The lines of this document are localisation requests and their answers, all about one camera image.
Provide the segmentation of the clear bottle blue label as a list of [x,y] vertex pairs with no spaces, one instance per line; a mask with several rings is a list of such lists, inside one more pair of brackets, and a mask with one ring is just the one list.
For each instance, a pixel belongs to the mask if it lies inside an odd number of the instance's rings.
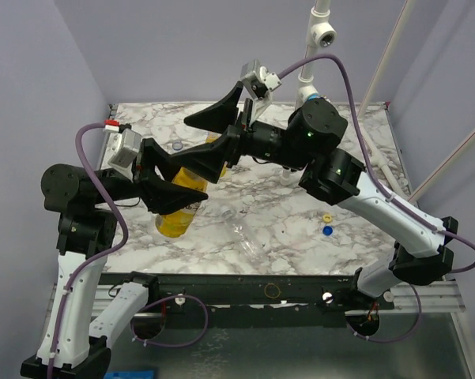
[[181,140],[173,141],[172,142],[172,149],[175,152],[181,151],[183,149],[183,142]]

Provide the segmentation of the small clear bottle white cap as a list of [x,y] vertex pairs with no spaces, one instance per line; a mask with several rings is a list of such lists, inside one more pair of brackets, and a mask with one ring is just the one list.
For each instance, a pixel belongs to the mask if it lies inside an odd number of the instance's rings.
[[225,230],[241,254],[254,265],[264,263],[266,251],[246,220],[231,206],[223,205],[220,211]]

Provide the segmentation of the blue bottle cap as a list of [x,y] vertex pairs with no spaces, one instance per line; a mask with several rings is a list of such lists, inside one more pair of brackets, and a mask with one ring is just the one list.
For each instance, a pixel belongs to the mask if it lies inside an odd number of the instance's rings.
[[326,226],[322,229],[322,232],[323,232],[323,234],[324,234],[325,236],[330,236],[330,235],[333,234],[334,229],[333,229],[331,226],[326,225]]

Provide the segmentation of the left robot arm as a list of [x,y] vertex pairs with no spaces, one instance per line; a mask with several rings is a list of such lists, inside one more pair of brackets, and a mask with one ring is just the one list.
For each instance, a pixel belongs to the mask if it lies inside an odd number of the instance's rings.
[[133,315],[158,306],[157,278],[135,272],[100,315],[92,313],[107,258],[122,247],[115,233],[127,232],[117,202],[138,198],[168,215],[207,198],[203,189],[175,183],[180,170],[153,139],[120,137],[104,169],[56,164],[44,172],[44,206],[59,215],[58,279],[47,330],[22,362],[22,377],[102,378]]

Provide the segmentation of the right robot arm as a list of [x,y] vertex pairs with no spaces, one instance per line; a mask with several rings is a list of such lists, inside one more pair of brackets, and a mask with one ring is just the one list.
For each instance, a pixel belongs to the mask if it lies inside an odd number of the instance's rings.
[[451,271],[454,254],[447,243],[457,221],[423,213],[382,187],[360,160],[340,149],[348,122],[331,103],[308,100],[281,129],[253,120],[251,99],[238,110],[242,91],[238,82],[222,100],[185,118],[186,125],[212,129],[220,137],[173,154],[174,163],[209,182],[217,182],[222,168],[243,156],[302,171],[299,185],[310,196],[349,210],[394,238],[388,257],[355,273],[347,293],[359,310],[400,282],[425,286]]

